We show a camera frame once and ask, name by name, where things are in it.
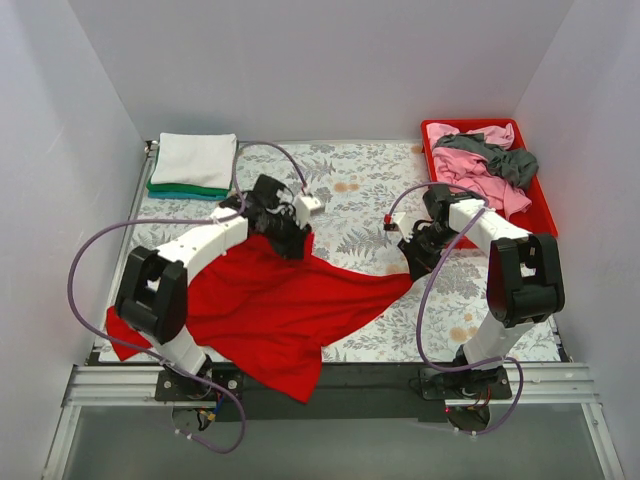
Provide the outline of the red t shirt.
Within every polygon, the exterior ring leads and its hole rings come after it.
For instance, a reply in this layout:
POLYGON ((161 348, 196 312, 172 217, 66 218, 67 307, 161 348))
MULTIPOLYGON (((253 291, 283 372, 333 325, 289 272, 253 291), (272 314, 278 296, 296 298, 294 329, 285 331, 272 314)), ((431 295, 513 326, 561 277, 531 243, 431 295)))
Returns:
POLYGON ((324 347, 383 314, 413 285, 406 273, 372 276, 313 253, 277 255, 255 235, 205 267, 188 287, 186 325, 261 384, 306 403, 322 370, 324 347))

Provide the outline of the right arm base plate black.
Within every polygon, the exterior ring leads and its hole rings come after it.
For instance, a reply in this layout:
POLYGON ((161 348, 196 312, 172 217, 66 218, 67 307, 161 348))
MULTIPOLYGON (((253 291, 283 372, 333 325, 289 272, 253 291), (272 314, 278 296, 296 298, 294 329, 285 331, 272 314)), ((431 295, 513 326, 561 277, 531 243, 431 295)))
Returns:
POLYGON ((467 370, 457 373, 424 368, 419 371, 419 389, 424 399, 477 400, 490 394, 491 400, 508 400, 512 391, 506 369, 467 370))

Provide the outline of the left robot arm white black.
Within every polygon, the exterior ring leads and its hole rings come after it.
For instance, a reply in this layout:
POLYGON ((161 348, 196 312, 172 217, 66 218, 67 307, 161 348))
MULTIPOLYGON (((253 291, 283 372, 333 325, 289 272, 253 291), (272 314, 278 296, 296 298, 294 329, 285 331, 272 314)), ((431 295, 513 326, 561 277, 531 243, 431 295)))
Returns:
POLYGON ((151 343, 165 365, 181 371, 178 387, 190 399, 205 398, 213 377, 206 370, 210 357, 186 326, 188 286, 205 267, 254 234, 265 237, 281 257, 302 259, 309 221, 324 205, 304 191, 286 200, 285 190, 280 181, 262 174, 251 190, 226 198, 208 220, 177 239, 154 249, 137 247, 128 255, 115 311, 151 343))

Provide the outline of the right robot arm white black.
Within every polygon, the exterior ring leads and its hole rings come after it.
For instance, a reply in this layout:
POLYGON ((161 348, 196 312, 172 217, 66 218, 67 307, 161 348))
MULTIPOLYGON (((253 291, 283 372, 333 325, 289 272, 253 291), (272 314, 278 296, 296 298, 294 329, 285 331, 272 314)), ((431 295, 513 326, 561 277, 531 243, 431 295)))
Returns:
POLYGON ((435 363, 423 346, 418 348, 425 364, 418 375, 421 394, 426 399, 507 399, 511 390, 504 365, 512 348, 565 304, 557 241, 510 223, 468 188, 444 182, 421 187, 427 219, 412 222, 395 209, 384 217, 385 230, 401 236, 398 247, 411 279, 425 278, 432 288, 462 239, 489 260, 488 312, 472 338, 450 363, 435 363))

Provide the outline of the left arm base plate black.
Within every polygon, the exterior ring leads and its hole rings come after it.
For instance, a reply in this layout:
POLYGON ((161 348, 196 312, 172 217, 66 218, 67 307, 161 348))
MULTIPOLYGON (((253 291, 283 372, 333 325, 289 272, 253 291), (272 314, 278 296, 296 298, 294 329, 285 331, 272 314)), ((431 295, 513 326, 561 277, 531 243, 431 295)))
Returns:
MULTIPOLYGON (((209 375, 214 383, 229 389, 236 397, 241 394, 244 375, 237 369, 215 368, 209 375)), ((173 370, 163 369, 157 378, 156 401, 213 401, 219 391, 202 382, 184 377, 173 370)))

